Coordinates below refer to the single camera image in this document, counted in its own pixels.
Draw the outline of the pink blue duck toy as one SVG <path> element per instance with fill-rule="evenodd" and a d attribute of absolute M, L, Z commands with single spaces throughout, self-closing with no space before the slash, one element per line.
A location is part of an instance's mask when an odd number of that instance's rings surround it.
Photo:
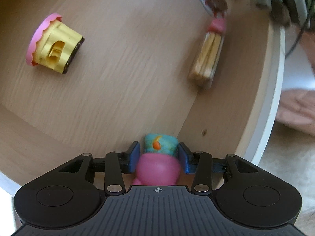
<path fill-rule="evenodd" d="M 177 138 L 164 134 L 147 134 L 133 185 L 174 186 L 181 174 Z"/>

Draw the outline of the white desk drawer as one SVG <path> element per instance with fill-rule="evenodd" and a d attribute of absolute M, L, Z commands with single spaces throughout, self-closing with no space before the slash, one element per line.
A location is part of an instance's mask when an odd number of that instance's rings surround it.
<path fill-rule="evenodd" d="M 211 17 L 198 0 L 1 0 L 1 188 L 80 155 L 124 151 L 148 133 L 258 164 L 274 123 L 284 30 L 226 0 L 227 33 L 209 90 L 188 80 Z M 60 74 L 27 65 L 51 13 L 85 41 Z"/>

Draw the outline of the wooden sticks pack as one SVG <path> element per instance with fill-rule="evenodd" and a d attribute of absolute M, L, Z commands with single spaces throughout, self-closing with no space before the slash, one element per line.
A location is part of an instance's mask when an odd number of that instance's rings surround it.
<path fill-rule="evenodd" d="M 226 19 L 214 19 L 205 34 L 188 79 L 195 82 L 199 88 L 207 89 L 211 86 L 217 68 L 226 32 Z"/>

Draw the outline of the yellow pink cupcake toy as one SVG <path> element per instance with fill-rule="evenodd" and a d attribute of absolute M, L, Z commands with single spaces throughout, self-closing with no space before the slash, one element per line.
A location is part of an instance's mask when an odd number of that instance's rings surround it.
<path fill-rule="evenodd" d="M 60 14 L 50 14 L 31 38 L 26 63 L 65 74 L 84 41 L 82 35 L 62 22 Z"/>

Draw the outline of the brown round jelly cup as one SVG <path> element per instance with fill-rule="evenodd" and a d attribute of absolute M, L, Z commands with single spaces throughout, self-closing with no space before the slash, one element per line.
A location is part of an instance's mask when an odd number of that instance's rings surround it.
<path fill-rule="evenodd" d="M 225 17 L 225 12 L 228 8 L 225 0 L 206 0 L 205 4 L 211 9 L 215 18 L 218 16 Z"/>

